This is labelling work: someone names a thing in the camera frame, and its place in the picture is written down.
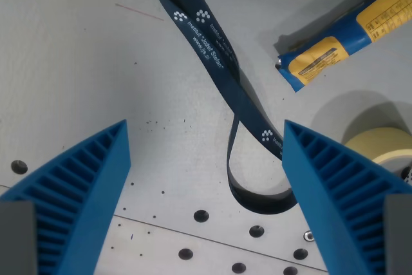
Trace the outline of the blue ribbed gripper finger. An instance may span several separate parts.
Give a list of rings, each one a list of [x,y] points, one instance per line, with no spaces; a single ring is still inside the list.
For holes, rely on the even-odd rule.
[[[39,274],[93,274],[131,168],[126,120],[56,156],[1,195],[35,207]]]
[[[282,166],[330,274],[385,274],[384,201],[411,186],[366,157],[285,121]]]

